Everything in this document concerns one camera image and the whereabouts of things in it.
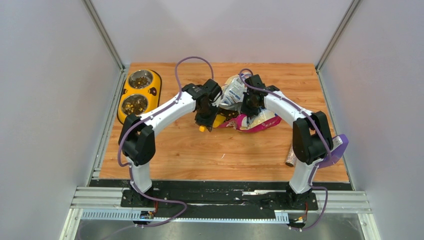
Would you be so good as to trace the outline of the yellow plastic scoop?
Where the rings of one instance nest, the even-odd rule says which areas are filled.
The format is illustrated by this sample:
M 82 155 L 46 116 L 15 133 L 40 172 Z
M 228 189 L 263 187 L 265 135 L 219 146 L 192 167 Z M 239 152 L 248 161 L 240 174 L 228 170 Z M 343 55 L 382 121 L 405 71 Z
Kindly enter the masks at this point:
M 213 129 L 213 128 L 218 128 L 221 124 L 223 124 L 226 121 L 226 117 L 218 114 L 215 119 L 214 122 L 212 124 L 212 127 L 206 127 L 204 125 L 200 125 L 199 126 L 199 131 L 200 132 L 205 132 L 206 130 L 208 130 L 209 132 Z

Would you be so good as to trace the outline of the pink pet food bag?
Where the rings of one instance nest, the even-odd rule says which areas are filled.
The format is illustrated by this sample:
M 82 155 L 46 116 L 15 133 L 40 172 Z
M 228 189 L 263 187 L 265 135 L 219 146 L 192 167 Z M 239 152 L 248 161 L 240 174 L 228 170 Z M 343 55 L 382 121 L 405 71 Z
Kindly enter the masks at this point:
M 260 106 L 259 101 L 250 95 L 253 90 L 244 84 L 250 76 L 249 73 L 231 76 L 222 86 L 214 128 L 234 128 L 240 132 L 257 133 L 275 127 L 282 121 L 281 117 Z

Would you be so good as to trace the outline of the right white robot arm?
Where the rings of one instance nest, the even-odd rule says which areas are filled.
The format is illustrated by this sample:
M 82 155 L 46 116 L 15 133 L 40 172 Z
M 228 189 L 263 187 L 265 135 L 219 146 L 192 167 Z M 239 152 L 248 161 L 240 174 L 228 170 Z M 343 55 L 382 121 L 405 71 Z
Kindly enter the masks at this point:
M 327 115 L 301 107 L 273 85 L 265 86 L 258 74 L 243 79 L 242 83 L 247 87 L 242 113 L 250 117 L 259 108 L 265 108 L 292 127 L 292 149 L 297 162 L 284 201 L 290 208 L 298 209 L 312 193 L 312 181 L 320 163 L 331 156 L 333 140 Z

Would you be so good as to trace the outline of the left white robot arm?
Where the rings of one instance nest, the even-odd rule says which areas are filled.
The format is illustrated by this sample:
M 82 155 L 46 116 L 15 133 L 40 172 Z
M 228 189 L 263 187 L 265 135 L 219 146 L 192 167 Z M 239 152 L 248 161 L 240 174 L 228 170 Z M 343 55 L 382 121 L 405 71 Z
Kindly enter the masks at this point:
M 133 198 L 140 206 L 149 206 L 156 200 L 150 190 L 153 186 L 150 161 L 156 153 L 156 137 L 166 127 L 192 112 L 200 131 L 212 131 L 219 113 L 216 101 L 221 93 L 221 87 L 212 79 L 203 85 L 190 83 L 156 109 L 140 116 L 127 116 L 119 138 L 119 151 L 126 157 L 130 185 L 135 190 Z

